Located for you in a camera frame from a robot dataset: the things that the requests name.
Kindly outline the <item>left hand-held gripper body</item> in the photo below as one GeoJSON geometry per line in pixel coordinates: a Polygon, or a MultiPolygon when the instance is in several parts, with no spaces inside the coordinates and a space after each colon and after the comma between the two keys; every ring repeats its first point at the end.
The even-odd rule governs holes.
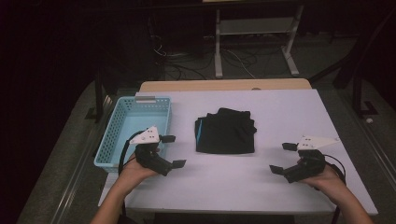
{"type": "Polygon", "coordinates": [[[157,151],[159,144],[162,143],[160,135],[158,128],[151,126],[145,131],[135,133],[129,140],[129,144],[135,145],[134,153],[143,167],[167,176],[173,168],[172,163],[162,158],[157,151]]]}

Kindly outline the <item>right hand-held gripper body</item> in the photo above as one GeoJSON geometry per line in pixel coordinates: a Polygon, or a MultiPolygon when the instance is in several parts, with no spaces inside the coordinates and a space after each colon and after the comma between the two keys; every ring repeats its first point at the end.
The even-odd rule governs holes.
{"type": "Polygon", "coordinates": [[[289,183],[293,183],[322,173],[326,161],[325,156],[319,150],[339,142],[338,137],[303,135],[298,143],[294,143],[298,145],[296,152],[299,160],[296,165],[284,169],[283,176],[289,183]]]}

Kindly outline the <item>light blue plastic basket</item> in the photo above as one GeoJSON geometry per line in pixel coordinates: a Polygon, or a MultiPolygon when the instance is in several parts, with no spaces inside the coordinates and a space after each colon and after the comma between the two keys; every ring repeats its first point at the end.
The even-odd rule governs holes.
{"type": "Polygon", "coordinates": [[[160,135],[167,135],[171,120],[171,99],[158,96],[124,96],[113,109],[94,165],[108,173],[116,173],[124,144],[134,133],[156,126],[160,135]]]}

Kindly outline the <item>black cloth blue stripe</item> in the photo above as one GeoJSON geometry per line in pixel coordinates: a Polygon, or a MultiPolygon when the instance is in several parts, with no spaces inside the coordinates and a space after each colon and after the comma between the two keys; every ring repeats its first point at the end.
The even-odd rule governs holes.
{"type": "Polygon", "coordinates": [[[255,152],[257,132],[249,111],[220,108],[194,123],[196,151],[207,154],[238,155],[255,152]]]}

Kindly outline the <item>person's left hand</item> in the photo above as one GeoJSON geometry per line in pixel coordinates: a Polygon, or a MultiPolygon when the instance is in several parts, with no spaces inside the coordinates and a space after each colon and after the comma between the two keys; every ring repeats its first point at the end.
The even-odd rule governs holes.
{"type": "Polygon", "coordinates": [[[155,175],[158,175],[158,173],[149,168],[143,167],[137,161],[135,153],[133,153],[128,161],[123,165],[123,169],[119,175],[119,180],[123,186],[127,188],[135,188],[145,179],[155,175]]]}

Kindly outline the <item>person's right hand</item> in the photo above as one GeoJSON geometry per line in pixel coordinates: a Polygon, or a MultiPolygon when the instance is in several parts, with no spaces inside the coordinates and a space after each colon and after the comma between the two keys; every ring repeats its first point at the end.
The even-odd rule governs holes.
{"type": "Polygon", "coordinates": [[[319,175],[303,179],[301,180],[301,183],[318,189],[334,203],[339,203],[343,201],[350,193],[346,184],[329,165],[326,165],[323,172],[319,175]]]}

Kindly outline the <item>black metal stand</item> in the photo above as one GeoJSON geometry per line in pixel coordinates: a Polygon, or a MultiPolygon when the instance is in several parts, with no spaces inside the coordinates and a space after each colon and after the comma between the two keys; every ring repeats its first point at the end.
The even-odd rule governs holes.
{"type": "Polygon", "coordinates": [[[94,77],[95,108],[90,109],[86,115],[87,119],[93,119],[98,123],[104,114],[104,67],[99,65],[94,77]]]}
{"type": "Polygon", "coordinates": [[[370,101],[362,101],[362,78],[359,72],[362,60],[359,60],[354,69],[353,89],[352,89],[352,108],[360,119],[364,116],[377,115],[378,112],[370,101]]]}

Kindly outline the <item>white metal stand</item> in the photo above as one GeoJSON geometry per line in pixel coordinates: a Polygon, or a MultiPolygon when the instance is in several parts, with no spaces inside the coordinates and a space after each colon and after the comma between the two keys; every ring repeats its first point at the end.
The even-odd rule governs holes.
{"type": "Polygon", "coordinates": [[[304,11],[304,6],[297,6],[293,17],[273,17],[258,19],[231,19],[224,20],[220,10],[216,10],[215,32],[215,77],[223,78],[220,38],[223,35],[269,35],[287,34],[288,42],[281,46],[283,58],[293,77],[299,76],[298,68],[291,56],[291,49],[304,11]]]}

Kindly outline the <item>grey metal rail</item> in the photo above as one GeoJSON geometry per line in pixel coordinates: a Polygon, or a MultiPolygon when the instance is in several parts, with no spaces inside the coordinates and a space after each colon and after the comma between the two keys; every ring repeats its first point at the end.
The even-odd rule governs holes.
{"type": "Polygon", "coordinates": [[[112,99],[106,96],[93,112],[97,108],[104,110],[101,118],[67,123],[56,165],[59,172],[66,168],[70,172],[50,224],[85,223],[97,209],[107,173],[93,161],[113,109],[112,99]]]}
{"type": "Polygon", "coordinates": [[[345,91],[339,92],[339,96],[347,114],[359,127],[379,167],[396,188],[396,113],[387,104],[373,104],[373,100],[366,100],[373,104],[378,114],[360,119],[352,108],[352,97],[345,91]]]}

